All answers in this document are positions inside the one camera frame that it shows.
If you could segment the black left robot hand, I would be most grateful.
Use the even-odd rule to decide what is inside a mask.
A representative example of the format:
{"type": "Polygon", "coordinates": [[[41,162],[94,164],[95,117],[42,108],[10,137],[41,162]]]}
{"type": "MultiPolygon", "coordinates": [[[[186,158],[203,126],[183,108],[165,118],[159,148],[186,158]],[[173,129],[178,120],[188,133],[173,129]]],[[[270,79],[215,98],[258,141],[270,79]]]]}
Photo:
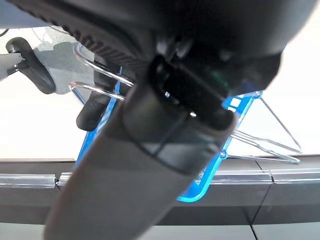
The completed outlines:
{"type": "Polygon", "coordinates": [[[14,0],[135,72],[47,219],[46,240],[134,240],[216,155],[234,95],[264,90],[314,0],[14,0]]]}

